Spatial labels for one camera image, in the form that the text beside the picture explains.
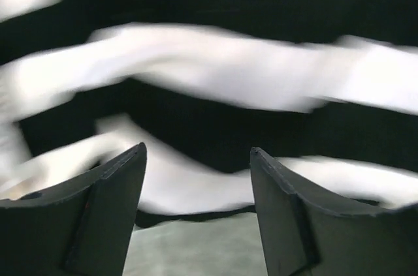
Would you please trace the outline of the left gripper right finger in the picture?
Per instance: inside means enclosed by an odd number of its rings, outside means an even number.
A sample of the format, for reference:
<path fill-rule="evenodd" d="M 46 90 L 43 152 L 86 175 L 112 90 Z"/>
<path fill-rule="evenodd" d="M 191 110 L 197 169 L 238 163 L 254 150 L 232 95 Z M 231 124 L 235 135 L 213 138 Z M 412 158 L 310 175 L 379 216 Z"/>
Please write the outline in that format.
<path fill-rule="evenodd" d="M 269 275 L 416 275 L 417 206 L 384 209 L 333 193 L 262 149 L 251 182 Z"/>

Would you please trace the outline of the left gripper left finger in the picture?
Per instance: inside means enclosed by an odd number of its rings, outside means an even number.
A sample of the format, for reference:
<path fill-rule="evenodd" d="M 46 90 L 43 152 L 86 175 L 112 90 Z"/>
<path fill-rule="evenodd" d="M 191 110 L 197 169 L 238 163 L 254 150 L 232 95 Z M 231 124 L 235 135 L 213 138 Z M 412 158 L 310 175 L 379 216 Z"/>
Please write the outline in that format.
<path fill-rule="evenodd" d="M 121 275 L 146 169 L 138 144 L 70 180 L 1 201 L 1 274 Z"/>

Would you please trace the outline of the black white striped pillowcase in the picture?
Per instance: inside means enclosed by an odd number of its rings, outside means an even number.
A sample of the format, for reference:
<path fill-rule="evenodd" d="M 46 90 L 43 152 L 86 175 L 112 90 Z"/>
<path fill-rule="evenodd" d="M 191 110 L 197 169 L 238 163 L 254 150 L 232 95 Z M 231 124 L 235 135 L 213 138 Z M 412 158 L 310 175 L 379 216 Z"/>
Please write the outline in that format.
<path fill-rule="evenodd" d="M 416 203 L 417 0 L 1 0 L 1 197 L 139 142 L 144 226 L 251 205 L 251 147 Z"/>

